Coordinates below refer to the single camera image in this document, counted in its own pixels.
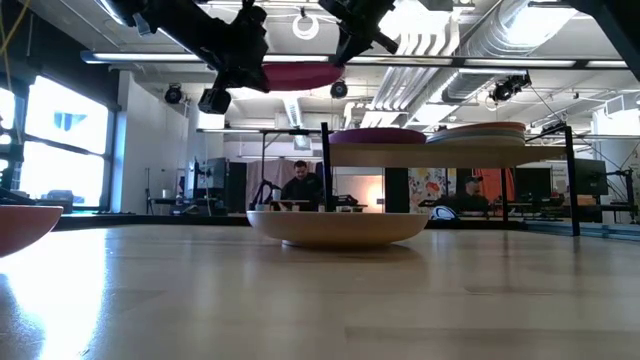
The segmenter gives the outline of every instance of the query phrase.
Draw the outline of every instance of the pink plate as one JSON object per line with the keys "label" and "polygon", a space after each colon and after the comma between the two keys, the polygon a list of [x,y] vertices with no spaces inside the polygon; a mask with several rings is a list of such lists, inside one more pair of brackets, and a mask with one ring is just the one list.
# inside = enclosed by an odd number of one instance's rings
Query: pink plate
{"label": "pink plate", "polygon": [[0,258],[40,240],[61,215],[61,207],[0,205]]}
{"label": "pink plate", "polygon": [[283,63],[263,66],[271,91],[311,90],[333,84],[344,68],[331,64]]}
{"label": "pink plate", "polygon": [[424,144],[426,140],[421,132],[398,128],[352,129],[329,135],[331,144]]}

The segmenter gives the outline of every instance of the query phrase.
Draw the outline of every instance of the person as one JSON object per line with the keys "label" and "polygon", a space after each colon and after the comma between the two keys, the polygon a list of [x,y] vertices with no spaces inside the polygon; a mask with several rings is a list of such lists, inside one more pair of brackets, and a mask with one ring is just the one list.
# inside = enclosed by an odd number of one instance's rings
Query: person
{"label": "person", "polygon": [[293,168],[296,176],[282,188],[282,200],[306,200],[308,203],[300,204],[300,209],[316,210],[323,197],[322,179],[310,173],[302,160],[296,161]]}
{"label": "person", "polygon": [[489,211],[489,200],[480,194],[480,182],[482,177],[467,176],[464,180],[465,191],[453,197],[442,197],[434,205],[444,205],[453,209],[457,214],[462,212]]}

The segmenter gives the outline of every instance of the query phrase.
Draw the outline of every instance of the shelf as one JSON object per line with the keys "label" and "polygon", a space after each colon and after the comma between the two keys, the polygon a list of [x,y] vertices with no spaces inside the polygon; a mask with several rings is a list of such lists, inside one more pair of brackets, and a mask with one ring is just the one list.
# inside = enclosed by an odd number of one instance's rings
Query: shelf
{"label": "shelf", "polygon": [[332,166],[395,168],[510,168],[561,158],[562,146],[333,144]]}

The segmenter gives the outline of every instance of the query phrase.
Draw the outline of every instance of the white bowl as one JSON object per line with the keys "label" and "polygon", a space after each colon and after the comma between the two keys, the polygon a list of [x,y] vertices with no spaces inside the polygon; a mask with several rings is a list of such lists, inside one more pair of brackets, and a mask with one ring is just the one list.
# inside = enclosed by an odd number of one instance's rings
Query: white bowl
{"label": "white bowl", "polygon": [[406,240],[422,231],[427,214],[248,211],[251,226],[287,245],[370,247]]}

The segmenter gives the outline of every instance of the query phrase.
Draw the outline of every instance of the colorful artwork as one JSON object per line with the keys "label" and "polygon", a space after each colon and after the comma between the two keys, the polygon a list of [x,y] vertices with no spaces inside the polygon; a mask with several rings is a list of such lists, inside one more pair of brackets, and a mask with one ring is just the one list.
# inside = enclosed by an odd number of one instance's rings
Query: colorful artwork
{"label": "colorful artwork", "polygon": [[449,194],[455,193],[456,169],[409,169],[409,208],[411,213],[428,213],[429,208],[419,207],[424,200],[435,201],[445,194],[445,171],[449,171]]}

